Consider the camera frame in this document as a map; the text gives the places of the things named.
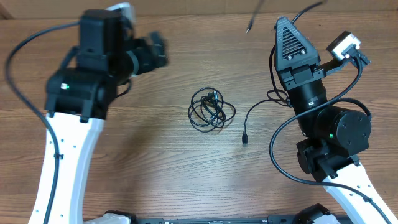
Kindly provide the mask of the black USB cable thin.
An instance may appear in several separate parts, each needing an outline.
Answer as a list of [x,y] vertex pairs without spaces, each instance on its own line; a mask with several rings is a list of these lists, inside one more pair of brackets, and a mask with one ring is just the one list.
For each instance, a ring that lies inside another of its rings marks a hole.
[[[262,7],[262,5],[264,4],[265,0],[259,0],[257,6],[254,9],[254,12],[251,16],[250,21],[248,22],[248,25],[246,27],[246,33],[248,33],[249,31],[251,31],[253,25],[254,25],[254,21],[256,16],[259,14],[259,11]],[[294,24],[295,21],[301,17],[303,14],[305,14],[306,12],[308,12],[309,10],[321,6],[322,4],[326,4],[328,1],[327,0],[321,0],[316,2],[315,4],[309,5],[308,7],[306,7],[305,9],[301,10],[293,19],[292,19],[292,23]],[[246,117],[244,120],[244,127],[243,127],[243,134],[242,134],[242,144],[244,147],[248,146],[248,135],[247,135],[247,122],[248,122],[248,117],[250,112],[258,105],[271,101],[274,103],[277,103],[281,106],[284,107],[291,107],[292,105],[290,104],[290,100],[289,97],[287,96],[286,92],[284,90],[280,90],[276,87],[276,83],[275,83],[275,78],[274,78],[274,73],[273,73],[273,69],[272,69],[272,59],[275,53],[275,45],[273,46],[273,48],[271,49],[270,55],[269,55],[269,73],[270,73],[270,77],[271,77],[271,83],[272,83],[272,89],[270,89],[267,92],[267,99],[266,100],[262,100],[259,101],[258,103],[256,103],[255,105],[253,105],[248,112],[246,113]]]

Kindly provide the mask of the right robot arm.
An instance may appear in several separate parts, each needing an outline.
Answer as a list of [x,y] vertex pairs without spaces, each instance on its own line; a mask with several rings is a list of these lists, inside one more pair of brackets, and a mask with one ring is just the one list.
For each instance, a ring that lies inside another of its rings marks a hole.
[[317,49],[286,17],[275,24],[274,66],[304,135],[297,144],[301,169],[312,185],[321,185],[353,223],[396,223],[377,193],[359,153],[369,147],[371,113],[362,104],[351,110],[345,93],[328,98],[322,80],[352,64],[362,72],[369,59],[352,33],[341,33],[329,46],[332,60],[321,63]]

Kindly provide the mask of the cardboard wall panel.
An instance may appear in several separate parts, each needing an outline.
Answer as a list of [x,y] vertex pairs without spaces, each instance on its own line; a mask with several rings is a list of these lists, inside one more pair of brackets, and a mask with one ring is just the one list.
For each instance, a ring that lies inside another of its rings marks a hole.
[[[124,0],[1,0],[1,19],[77,18]],[[257,0],[130,0],[137,16],[250,14]],[[316,0],[266,0],[260,12],[298,12]],[[318,11],[392,11],[397,0],[330,0]]]

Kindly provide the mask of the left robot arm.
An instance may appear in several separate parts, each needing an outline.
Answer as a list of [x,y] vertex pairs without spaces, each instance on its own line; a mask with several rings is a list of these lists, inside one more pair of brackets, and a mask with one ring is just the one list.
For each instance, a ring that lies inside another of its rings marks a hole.
[[159,32],[136,38],[122,10],[89,9],[80,43],[46,84],[44,163],[31,223],[81,223],[94,148],[118,86],[167,64]]

